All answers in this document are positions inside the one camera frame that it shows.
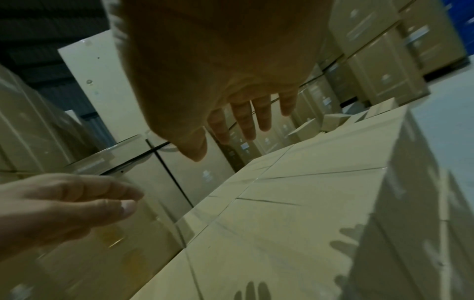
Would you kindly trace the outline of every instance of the person's left hand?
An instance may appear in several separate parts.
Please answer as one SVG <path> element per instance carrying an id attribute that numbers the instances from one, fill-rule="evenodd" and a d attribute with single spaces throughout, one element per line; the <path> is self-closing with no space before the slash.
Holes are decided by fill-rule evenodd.
<path id="1" fill-rule="evenodd" d="M 0 185 L 0 260 L 123 220 L 143 196 L 108 176 L 46 174 Z"/>

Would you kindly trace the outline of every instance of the floor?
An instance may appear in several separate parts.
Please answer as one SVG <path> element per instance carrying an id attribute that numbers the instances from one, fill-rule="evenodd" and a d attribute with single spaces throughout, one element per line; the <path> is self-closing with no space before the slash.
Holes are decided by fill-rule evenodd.
<path id="1" fill-rule="evenodd" d="M 432 94 L 411 103 L 412 112 L 439 164 L 453 171 L 474 208 L 474 66 L 429 86 Z"/>

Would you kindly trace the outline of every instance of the hand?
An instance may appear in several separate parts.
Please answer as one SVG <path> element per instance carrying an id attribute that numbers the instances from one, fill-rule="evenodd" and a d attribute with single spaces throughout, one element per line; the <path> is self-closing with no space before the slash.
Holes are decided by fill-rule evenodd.
<path id="1" fill-rule="evenodd" d="M 107 176 L 46 174 L 0 185 L 0 260 L 123 220 L 142 197 Z"/>
<path id="2" fill-rule="evenodd" d="M 244 136 L 271 128 L 270 94 L 296 105 L 314 65 L 332 0 L 103 0 L 124 70 L 145 118 L 193 160 L 206 154 L 206 122 L 229 142 L 230 103 Z"/>

